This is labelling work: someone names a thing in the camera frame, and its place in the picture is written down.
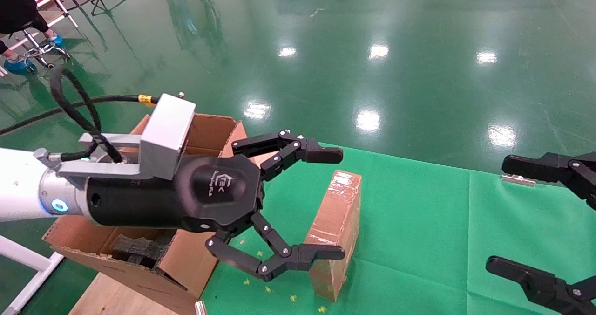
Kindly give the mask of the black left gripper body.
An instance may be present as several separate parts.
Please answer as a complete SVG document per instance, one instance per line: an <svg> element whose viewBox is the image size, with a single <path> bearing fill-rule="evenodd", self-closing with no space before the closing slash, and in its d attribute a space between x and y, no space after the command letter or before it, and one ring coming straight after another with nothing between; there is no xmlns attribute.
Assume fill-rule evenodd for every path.
<svg viewBox="0 0 596 315"><path fill-rule="evenodd" d="M103 226L239 234L262 207L259 166L243 155L184 157L173 179L90 178L91 218Z"/></svg>

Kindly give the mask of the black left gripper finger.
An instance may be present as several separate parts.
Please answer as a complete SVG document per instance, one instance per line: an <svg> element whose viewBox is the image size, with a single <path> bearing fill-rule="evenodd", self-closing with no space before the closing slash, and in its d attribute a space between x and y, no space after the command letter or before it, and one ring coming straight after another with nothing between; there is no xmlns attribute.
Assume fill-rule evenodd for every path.
<svg viewBox="0 0 596 315"><path fill-rule="evenodd" d="M286 271L309 271L317 260L342 260L345 250L341 246L306 244L290 246L270 225L265 217L257 212L251 216L253 226L260 237L274 252L267 260L260 260L229 245L231 234L218 230L206 241L206 248L219 261L247 274L269 282Z"/></svg>
<svg viewBox="0 0 596 315"><path fill-rule="evenodd" d="M260 178L270 181L298 161L308 164L340 164L344 157L341 148L323 147L315 139L299 138L288 130L262 134L232 143L233 154L255 158L273 155L260 164Z"/></svg>

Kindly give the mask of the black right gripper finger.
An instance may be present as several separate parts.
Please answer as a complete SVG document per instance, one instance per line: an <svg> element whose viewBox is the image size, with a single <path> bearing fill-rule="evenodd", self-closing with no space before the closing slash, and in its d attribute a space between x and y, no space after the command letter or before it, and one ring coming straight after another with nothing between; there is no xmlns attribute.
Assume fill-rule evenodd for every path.
<svg viewBox="0 0 596 315"><path fill-rule="evenodd" d="M523 289L529 302L551 309L561 315L594 315L596 307L596 277L591 276L568 284L547 271L526 266L500 256L490 256L486 271L514 281Z"/></svg>
<svg viewBox="0 0 596 315"><path fill-rule="evenodd" d="M502 171L510 175L561 183L593 210L596 209L596 153L566 156L545 153L540 158L510 154L502 162Z"/></svg>

